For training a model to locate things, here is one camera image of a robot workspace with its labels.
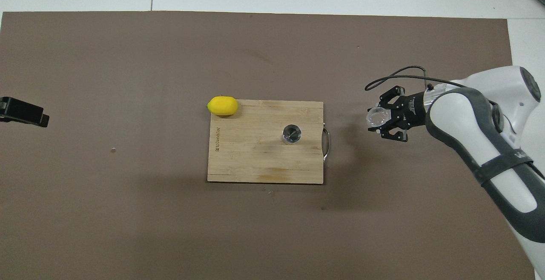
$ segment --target brown surface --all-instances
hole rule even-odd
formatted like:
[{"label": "brown surface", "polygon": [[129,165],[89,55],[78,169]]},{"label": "brown surface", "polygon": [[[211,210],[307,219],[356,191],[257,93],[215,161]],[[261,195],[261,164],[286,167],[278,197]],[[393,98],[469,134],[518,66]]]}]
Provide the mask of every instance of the brown surface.
[{"label": "brown surface", "polygon": [[[533,277],[454,151],[364,124],[394,84],[422,90],[364,92],[400,67],[509,65],[505,20],[5,13],[0,49],[2,96],[51,115],[0,125],[2,279]],[[325,185],[207,183],[218,94],[323,101]]]},{"label": "brown surface", "polygon": [[[323,102],[238,102],[234,115],[210,115],[208,181],[324,183]],[[287,125],[301,129],[296,143],[283,141]]]}]

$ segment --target black cable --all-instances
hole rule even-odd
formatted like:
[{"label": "black cable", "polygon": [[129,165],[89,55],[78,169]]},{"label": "black cable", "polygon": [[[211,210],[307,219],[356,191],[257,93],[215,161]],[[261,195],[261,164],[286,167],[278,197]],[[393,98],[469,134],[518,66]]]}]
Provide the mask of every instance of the black cable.
[{"label": "black cable", "polygon": [[541,173],[541,171],[539,171],[539,169],[537,169],[537,167],[532,163],[528,163],[528,166],[534,170],[534,172],[539,176],[541,177],[541,179],[545,180],[545,177],[543,177],[543,174]]},{"label": "black cable", "polygon": [[[399,72],[404,71],[405,69],[420,69],[424,73],[424,76],[414,76],[414,75],[411,75],[411,74],[398,74]],[[377,80],[373,80],[373,81],[369,82],[369,84],[367,84],[365,86],[365,90],[370,91],[373,88],[376,88],[377,86],[379,86],[380,84],[383,84],[384,82],[386,82],[386,80],[394,79],[394,78],[413,78],[413,79],[429,80],[429,81],[435,81],[435,82],[450,84],[452,86],[459,86],[460,88],[465,88],[465,86],[462,86],[462,84],[457,84],[457,83],[454,83],[454,82],[450,82],[450,81],[442,80],[442,79],[437,79],[437,78],[430,78],[430,77],[428,77],[426,75],[426,69],[424,67],[418,66],[418,65],[411,65],[411,66],[403,67],[402,69],[399,69],[398,71],[396,71],[393,74],[390,74],[387,77],[378,78]]]},{"label": "black cable", "polygon": [[504,114],[504,117],[505,117],[505,119],[507,119],[508,122],[509,122],[509,126],[511,127],[511,132],[513,132],[514,134],[516,134],[515,130],[513,129],[513,124],[511,123],[511,120],[509,119],[509,117],[507,117],[505,114]]}]

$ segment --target small metal cylinder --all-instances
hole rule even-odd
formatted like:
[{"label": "small metal cylinder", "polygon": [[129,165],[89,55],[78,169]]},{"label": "small metal cylinder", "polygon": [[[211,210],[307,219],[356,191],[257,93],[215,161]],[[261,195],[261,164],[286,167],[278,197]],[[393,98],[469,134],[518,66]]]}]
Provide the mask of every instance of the small metal cylinder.
[{"label": "small metal cylinder", "polygon": [[287,125],[282,132],[282,139],[286,144],[294,144],[301,139],[301,129],[296,125]]}]

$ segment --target cutting board handle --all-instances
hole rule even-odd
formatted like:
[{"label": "cutting board handle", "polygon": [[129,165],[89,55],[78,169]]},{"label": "cutting board handle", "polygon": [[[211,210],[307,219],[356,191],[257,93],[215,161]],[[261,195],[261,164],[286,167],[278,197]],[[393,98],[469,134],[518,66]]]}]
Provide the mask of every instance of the cutting board handle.
[{"label": "cutting board handle", "polygon": [[327,137],[327,150],[326,150],[325,153],[324,153],[324,162],[325,162],[325,159],[327,159],[327,154],[329,153],[329,146],[330,146],[330,142],[329,142],[329,131],[325,128],[325,123],[324,123],[324,130],[323,130],[323,133],[325,133],[325,136]]}]

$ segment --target black clamp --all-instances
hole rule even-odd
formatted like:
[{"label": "black clamp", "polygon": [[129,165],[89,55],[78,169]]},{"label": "black clamp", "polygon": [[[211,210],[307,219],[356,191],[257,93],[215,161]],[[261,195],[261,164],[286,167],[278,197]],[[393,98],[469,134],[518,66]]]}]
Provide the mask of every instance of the black clamp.
[{"label": "black clamp", "polygon": [[534,160],[530,158],[526,152],[522,149],[514,149],[510,152],[500,154],[499,156],[484,163],[481,167],[475,169],[473,174],[479,182],[483,185],[486,181],[489,181],[493,177],[496,177],[500,173],[511,169],[519,164],[531,163]]},{"label": "black clamp", "polygon": [[[424,92],[405,96],[405,88],[394,86],[380,95],[380,101],[377,107],[382,107],[390,111],[391,118],[379,127],[370,127],[368,131],[378,131],[380,136],[385,139],[407,141],[407,130],[412,127],[422,126],[425,122],[426,111],[424,110]],[[390,131],[401,129],[394,134]]]},{"label": "black clamp", "polygon": [[0,121],[5,123],[30,123],[39,127],[47,127],[49,116],[43,113],[43,108],[13,97],[0,99]]}]

